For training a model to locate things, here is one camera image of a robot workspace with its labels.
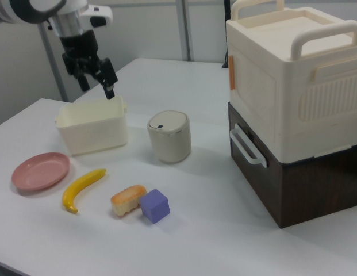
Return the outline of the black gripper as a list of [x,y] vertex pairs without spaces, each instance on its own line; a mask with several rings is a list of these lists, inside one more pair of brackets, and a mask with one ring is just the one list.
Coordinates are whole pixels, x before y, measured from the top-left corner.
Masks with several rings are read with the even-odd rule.
[[83,92],[90,89],[86,74],[95,77],[102,85],[106,98],[114,97],[114,84],[118,81],[110,59],[100,60],[98,43],[93,30],[72,37],[61,37],[62,58],[69,75],[75,77]]

